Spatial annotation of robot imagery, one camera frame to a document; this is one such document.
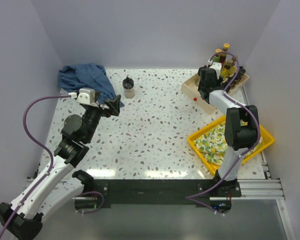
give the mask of speckled white table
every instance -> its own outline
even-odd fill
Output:
[[[96,179],[211,179],[187,142],[187,137],[222,116],[207,115],[181,92],[182,82],[197,69],[108,69],[116,94],[125,104],[119,117],[101,118],[89,152],[75,169]],[[122,81],[134,79],[136,96],[126,99]],[[234,98],[243,102],[241,91]],[[59,99],[47,138],[54,151],[61,140],[63,121],[84,108],[73,99]],[[48,163],[44,152],[39,172]],[[261,155],[244,164],[239,179],[264,179]]]

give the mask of yellow plastic tray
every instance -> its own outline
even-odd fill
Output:
[[[220,166],[215,165],[213,163],[208,163],[208,161],[203,157],[203,155],[200,153],[200,151],[195,147],[195,145],[193,144],[193,141],[198,139],[200,136],[202,136],[203,134],[205,134],[206,132],[208,132],[209,130],[211,130],[212,128],[214,128],[218,124],[221,124],[224,121],[225,121],[225,116],[222,116],[219,119],[215,120],[214,122],[210,123],[206,127],[198,130],[197,132],[195,132],[194,134],[192,134],[188,137],[188,142],[189,142],[190,146],[193,148],[193,150],[196,152],[196,154],[199,156],[199,158],[201,159],[203,164],[207,167],[207,169],[210,171],[210,173],[213,176],[215,175],[216,170],[219,169]],[[269,132],[267,132],[265,130],[265,128],[263,128],[261,125],[260,125],[260,130],[261,130],[261,136],[263,137],[263,142],[261,143],[259,148],[253,154],[249,155],[248,157],[246,157],[243,160],[242,164],[246,163],[248,160],[250,160],[256,154],[260,153],[261,151],[266,149],[269,145],[274,143],[274,141],[275,141],[274,137],[272,135],[270,135]]]

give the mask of lemon pattern napkin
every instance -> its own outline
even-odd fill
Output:
[[[215,126],[204,135],[193,141],[196,148],[203,154],[208,163],[221,165],[228,148],[224,137],[225,121]],[[261,137],[258,145],[246,154],[246,157],[254,153],[262,143]]]

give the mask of wooden box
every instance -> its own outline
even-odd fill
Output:
[[[182,92],[184,92],[184,94],[186,96],[188,96],[189,98],[191,98],[193,101],[194,101],[194,99],[196,99],[196,101],[194,101],[194,102],[200,108],[202,108],[207,114],[211,114],[216,109],[216,107],[208,104],[206,101],[204,101],[201,98],[200,93],[198,91],[198,87],[195,85],[195,81],[199,80],[199,78],[200,77],[197,74],[195,74],[194,76],[192,76],[188,80],[186,80],[184,83],[182,83]],[[241,78],[241,80],[235,85],[235,87],[231,88],[231,90],[229,91],[229,95],[231,96],[235,92],[237,92],[237,90],[239,90],[240,87],[242,87],[248,79],[249,79],[249,76],[244,74],[243,77]]]

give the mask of blue towel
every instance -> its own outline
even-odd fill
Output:
[[[98,98],[100,104],[104,103],[104,99],[113,99],[116,96],[104,66],[93,63],[64,66],[59,71],[59,87],[68,93],[85,87],[100,91]]]

